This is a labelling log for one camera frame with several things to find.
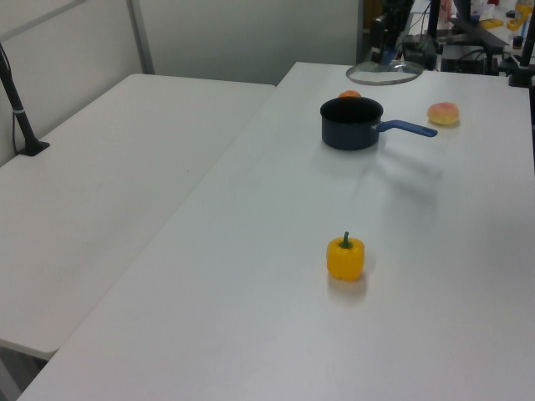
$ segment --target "white table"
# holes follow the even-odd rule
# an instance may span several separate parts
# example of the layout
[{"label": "white table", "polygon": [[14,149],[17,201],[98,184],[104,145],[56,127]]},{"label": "white table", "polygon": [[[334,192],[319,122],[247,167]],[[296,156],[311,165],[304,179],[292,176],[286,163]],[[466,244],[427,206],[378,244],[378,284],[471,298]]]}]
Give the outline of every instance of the white table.
[{"label": "white table", "polygon": [[50,358],[274,90],[132,75],[0,169],[0,346]]},{"label": "white table", "polygon": [[[290,71],[21,401],[535,398],[527,91],[346,68]],[[461,123],[334,150],[318,111],[346,89],[420,124],[455,101]],[[346,230],[366,245],[356,283],[325,268]]]}]

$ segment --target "pot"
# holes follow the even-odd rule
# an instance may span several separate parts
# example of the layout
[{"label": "pot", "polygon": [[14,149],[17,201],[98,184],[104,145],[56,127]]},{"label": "pot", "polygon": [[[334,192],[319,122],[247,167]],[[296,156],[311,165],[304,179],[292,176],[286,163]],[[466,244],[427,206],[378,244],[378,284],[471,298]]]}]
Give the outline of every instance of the pot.
[{"label": "pot", "polygon": [[433,137],[436,129],[394,119],[381,122],[383,106],[368,98],[336,98],[321,106],[322,139],[336,149],[361,150],[379,140],[379,133],[399,128]]}]

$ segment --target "wall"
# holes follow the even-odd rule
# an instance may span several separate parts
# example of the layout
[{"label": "wall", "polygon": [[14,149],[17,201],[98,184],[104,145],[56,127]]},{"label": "wall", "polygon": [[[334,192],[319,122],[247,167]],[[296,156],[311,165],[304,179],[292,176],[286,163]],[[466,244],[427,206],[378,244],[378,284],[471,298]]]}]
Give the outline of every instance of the wall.
[{"label": "wall", "polygon": [[157,74],[278,84],[297,61],[355,64],[362,0],[135,0]]},{"label": "wall", "polygon": [[[3,47],[38,138],[124,77],[141,72],[126,0],[87,0],[3,41]],[[11,118],[1,88],[0,165],[13,157]],[[20,149],[18,125],[17,132]]]}]

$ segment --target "black cable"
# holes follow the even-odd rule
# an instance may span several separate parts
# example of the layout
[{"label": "black cable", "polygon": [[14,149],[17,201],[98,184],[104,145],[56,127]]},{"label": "black cable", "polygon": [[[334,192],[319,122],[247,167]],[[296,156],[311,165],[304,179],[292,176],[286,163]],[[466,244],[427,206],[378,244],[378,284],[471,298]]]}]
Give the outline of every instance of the black cable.
[{"label": "black cable", "polygon": [[6,64],[8,65],[8,70],[11,72],[11,64],[9,63],[8,55],[6,54],[5,50],[3,49],[2,44],[0,43],[0,53],[2,54],[2,57],[4,60],[6,60]]},{"label": "black cable", "polygon": [[[3,57],[4,60],[6,60],[6,65],[8,66],[9,73],[11,73],[11,64],[9,63],[9,58],[6,55],[6,51],[3,49],[2,44],[0,43],[0,55]],[[12,112],[12,141],[13,141],[13,151],[15,152],[15,155],[18,155],[17,151],[17,145],[15,145],[15,112]]]},{"label": "black cable", "polygon": [[12,140],[13,140],[13,151],[15,152],[15,155],[18,155],[17,145],[15,145],[15,112],[13,112]]},{"label": "black cable", "polygon": [[463,59],[463,58],[465,58],[465,57],[471,56],[471,55],[473,55],[473,54],[475,54],[475,53],[479,53],[479,54],[477,55],[477,57],[479,57],[479,56],[482,55],[482,53],[485,53],[485,50],[480,50],[480,49],[472,50],[471,52],[468,52],[468,53],[463,54],[462,56],[460,56],[460,57],[457,59],[457,61],[459,61],[459,60],[461,60],[461,59]]},{"label": "black cable", "polygon": [[427,7],[425,8],[424,12],[420,15],[420,17],[416,20],[416,22],[413,23],[412,25],[410,25],[409,30],[411,30],[425,16],[425,13],[427,13],[427,10],[429,10],[430,6],[431,6],[431,2],[429,2]]}]

